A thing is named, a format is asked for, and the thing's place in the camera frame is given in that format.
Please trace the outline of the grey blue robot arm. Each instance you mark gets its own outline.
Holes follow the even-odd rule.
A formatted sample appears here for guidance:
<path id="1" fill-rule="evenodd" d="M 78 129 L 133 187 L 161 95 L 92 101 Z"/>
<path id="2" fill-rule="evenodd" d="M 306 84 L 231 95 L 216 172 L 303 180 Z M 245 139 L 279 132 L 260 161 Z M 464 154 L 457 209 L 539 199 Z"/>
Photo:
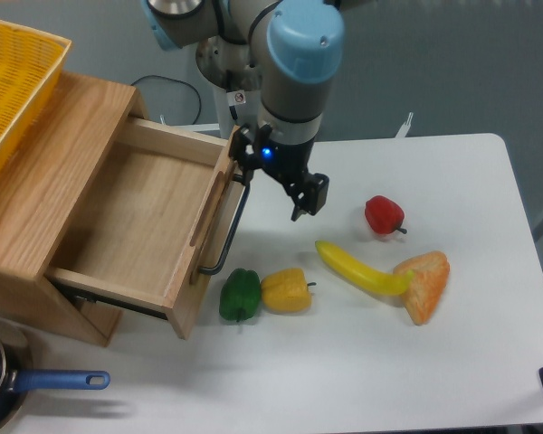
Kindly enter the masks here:
<path id="1" fill-rule="evenodd" d="M 261 169 L 292 199 L 291 218 L 325 204 L 329 178 L 308 169 L 342 59 L 337 1 L 145 1 L 159 45 L 195 44 L 237 125 L 229 156 L 246 180 Z"/>

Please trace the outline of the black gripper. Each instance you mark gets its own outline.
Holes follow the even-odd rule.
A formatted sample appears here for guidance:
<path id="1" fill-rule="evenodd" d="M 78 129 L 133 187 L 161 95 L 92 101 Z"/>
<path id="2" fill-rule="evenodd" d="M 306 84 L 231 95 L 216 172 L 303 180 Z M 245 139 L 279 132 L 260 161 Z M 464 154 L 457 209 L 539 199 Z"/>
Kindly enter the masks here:
<path id="1" fill-rule="evenodd" d="M 232 159 L 238 164 L 245 181 L 252 179 L 252 172 L 262 169 L 283 186 L 293 201 L 293 222 L 302 215 L 316 215 L 327 201 L 329 177 L 309 172 L 313 141 L 283 144 L 272 140 L 272 132 L 273 128 L 266 125 L 250 139 L 247 125 L 238 128 L 232 133 Z"/>

